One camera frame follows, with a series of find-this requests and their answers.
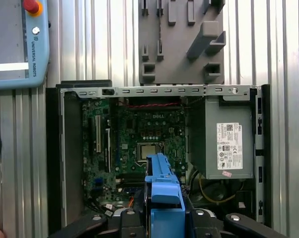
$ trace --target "blue drive bracket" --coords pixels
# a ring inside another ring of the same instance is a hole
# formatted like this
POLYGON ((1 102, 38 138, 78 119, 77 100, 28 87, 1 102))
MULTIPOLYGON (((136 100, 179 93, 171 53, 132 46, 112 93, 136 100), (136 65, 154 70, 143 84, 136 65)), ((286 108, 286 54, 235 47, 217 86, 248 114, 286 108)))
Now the blue drive bracket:
POLYGON ((179 181, 162 153, 147 159, 151 165, 145 177, 147 188, 151 187, 150 237, 184 238, 185 204, 179 181))
POLYGON ((38 2, 43 6, 41 15, 35 17, 25 11, 29 77, 0 80, 0 90, 38 87, 44 81, 50 55, 49 21, 47 0, 38 2), (35 27, 39 28, 38 34, 33 33, 35 27))

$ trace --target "power supply label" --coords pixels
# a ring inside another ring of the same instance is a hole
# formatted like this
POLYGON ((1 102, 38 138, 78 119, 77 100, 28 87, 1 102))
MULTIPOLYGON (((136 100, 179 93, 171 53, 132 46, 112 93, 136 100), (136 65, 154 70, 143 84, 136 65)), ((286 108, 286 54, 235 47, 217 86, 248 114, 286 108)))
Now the power supply label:
POLYGON ((217 123, 218 170, 243 169, 242 126, 217 123))

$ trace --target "green motherboard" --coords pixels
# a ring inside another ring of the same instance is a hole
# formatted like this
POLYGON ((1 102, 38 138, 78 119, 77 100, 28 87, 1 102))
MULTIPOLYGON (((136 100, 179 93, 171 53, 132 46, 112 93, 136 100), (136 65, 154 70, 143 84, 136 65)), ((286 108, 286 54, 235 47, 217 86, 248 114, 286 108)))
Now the green motherboard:
POLYGON ((96 99, 83 102, 84 196, 102 204, 129 201, 144 187, 147 155, 163 153, 185 183, 186 135, 183 107, 130 108, 96 99))

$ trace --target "gray wall-mounted holder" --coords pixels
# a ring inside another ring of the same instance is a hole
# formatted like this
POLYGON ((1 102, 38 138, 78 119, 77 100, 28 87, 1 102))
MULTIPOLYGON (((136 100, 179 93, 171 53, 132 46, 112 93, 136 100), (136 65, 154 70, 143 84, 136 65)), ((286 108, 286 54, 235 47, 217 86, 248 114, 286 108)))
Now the gray wall-mounted holder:
POLYGON ((224 3, 223 0, 142 0, 140 83, 222 84, 224 3), (215 74, 208 73, 210 65, 216 65, 215 74))

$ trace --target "silver corrugated wall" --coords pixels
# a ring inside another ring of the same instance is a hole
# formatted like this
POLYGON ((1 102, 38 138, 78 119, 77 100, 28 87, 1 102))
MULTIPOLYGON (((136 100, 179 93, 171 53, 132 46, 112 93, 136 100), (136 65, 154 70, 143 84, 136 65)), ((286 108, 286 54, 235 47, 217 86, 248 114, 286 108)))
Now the silver corrugated wall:
MULTIPOLYGON (((299 0, 227 0, 226 84, 271 84, 273 225, 299 238, 299 0)), ((137 85, 138 0, 49 0, 47 86, 137 85)), ((0 225, 47 234, 44 88, 0 92, 0 225)))

